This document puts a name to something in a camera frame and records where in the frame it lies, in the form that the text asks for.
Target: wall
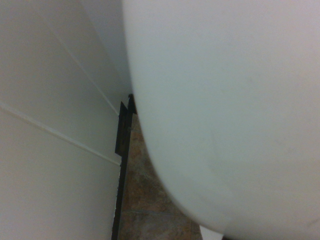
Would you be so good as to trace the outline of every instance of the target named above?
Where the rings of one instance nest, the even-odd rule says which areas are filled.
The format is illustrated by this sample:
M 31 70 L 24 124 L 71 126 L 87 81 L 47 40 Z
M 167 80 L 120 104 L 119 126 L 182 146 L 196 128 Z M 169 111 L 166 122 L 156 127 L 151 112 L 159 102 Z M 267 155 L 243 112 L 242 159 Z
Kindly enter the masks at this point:
M 78 1 L 3 0 L 0 33 L 0 239 L 109 239 L 129 92 Z

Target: toilet bowl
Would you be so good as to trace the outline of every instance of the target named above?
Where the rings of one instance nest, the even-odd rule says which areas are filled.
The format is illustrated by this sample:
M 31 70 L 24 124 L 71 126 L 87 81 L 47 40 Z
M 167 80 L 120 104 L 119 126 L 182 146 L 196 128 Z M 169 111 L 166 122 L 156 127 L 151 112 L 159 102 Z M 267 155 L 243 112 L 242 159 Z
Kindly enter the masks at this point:
M 221 240 L 223 235 L 221 233 L 211 231 L 204 226 L 200 226 L 202 240 Z
M 142 132 L 175 204 L 231 239 L 320 239 L 320 2 L 123 11 Z

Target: tiled floor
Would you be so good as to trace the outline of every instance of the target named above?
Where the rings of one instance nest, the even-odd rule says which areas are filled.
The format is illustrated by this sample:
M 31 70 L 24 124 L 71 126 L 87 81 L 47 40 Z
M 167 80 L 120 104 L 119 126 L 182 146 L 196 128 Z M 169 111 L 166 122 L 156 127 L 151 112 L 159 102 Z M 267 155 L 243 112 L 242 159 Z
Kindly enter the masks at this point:
M 118 240 L 202 240 L 199 225 L 168 198 L 133 115 Z

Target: black trim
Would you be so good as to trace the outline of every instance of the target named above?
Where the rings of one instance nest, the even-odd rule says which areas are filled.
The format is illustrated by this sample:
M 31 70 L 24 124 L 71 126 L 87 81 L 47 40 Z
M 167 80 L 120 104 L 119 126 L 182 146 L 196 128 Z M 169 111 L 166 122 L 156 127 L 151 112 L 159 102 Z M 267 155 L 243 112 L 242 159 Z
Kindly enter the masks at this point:
M 132 116 L 137 114 L 135 100 L 133 94 L 129 95 L 128 108 L 125 107 L 123 102 L 120 106 L 118 131 L 115 143 L 115 153 L 120 155 L 121 166 L 120 166 L 120 177 L 118 194 L 116 196 L 115 212 L 112 226 L 112 236 L 111 240 L 118 240 L 119 226 L 121 218 L 121 208 L 125 189 L 127 162 L 129 156 L 129 146 L 130 146 L 130 136 L 131 136 L 131 126 L 132 126 Z

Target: white wall panel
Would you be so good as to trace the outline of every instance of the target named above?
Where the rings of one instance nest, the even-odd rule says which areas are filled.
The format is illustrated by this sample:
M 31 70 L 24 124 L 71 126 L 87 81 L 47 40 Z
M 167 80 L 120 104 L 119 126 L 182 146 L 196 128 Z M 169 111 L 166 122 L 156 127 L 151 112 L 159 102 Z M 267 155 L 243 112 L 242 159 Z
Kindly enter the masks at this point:
M 120 162 L 118 116 L 28 2 L 1 4 L 0 33 L 0 101 Z
M 119 168 L 0 111 L 0 239 L 110 239 Z

